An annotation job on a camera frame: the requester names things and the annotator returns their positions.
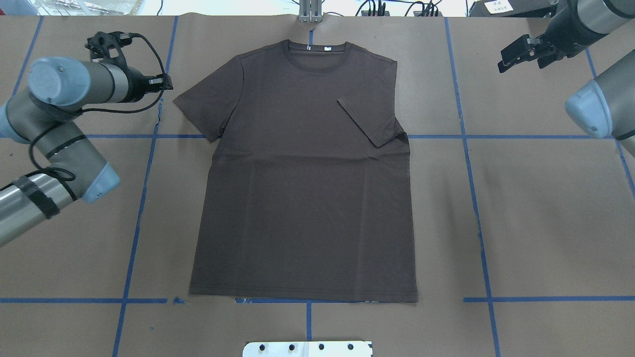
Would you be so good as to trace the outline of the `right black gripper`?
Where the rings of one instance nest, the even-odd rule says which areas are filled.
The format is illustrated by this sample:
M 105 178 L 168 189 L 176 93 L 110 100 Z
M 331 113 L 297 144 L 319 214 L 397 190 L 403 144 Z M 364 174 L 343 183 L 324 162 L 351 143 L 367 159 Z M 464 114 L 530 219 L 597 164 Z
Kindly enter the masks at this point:
M 549 39 L 522 35 L 501 50 L 498 71 L 503 74 L 517 64 L 536 61 L 538 68 L 546 68 L 557 61 L 570 58 Z

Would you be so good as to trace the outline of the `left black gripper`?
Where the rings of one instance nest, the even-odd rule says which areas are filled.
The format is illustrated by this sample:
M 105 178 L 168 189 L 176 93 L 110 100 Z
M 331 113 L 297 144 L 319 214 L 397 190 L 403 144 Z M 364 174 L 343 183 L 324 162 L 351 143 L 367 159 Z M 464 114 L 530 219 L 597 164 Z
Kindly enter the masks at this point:
M 147 93 L 173 90 L 167 74 L 143 75 L 136 68 L 130 68 L 130 102 L 138 102 Z

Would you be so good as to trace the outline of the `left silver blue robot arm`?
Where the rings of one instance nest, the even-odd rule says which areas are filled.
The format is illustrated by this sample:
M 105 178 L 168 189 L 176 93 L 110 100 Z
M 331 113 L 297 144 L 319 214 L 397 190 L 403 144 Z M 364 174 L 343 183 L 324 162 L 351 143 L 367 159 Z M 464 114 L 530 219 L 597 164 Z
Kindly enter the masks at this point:
M 36 59 L 27 88 L 1 107 L 2 135 L 26 144 L 35 167 L 1 190 L 1 244 L 78 199 L 93 203 L 120 185 L 111 163 L 74 122 L 88 104 L 132 103 L 172 88 L 165 73 L 143 75 L 111 61 Z

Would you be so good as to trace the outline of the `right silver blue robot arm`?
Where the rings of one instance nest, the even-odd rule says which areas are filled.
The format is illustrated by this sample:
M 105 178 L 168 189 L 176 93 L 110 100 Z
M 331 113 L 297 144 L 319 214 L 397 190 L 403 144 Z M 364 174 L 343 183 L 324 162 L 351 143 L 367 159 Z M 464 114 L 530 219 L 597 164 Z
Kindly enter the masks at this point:
M 523 62 L 539 68 L 587 54 L 613 31 L 634 20 L 632 0 L 559 0 L 544 33 L 524 34 L 501 50 L 498 71 Z M 612 138 L 630 155 L 635 153 L 635 54 L 625 54 L 565 101 L 565 111 L 588 136 Z

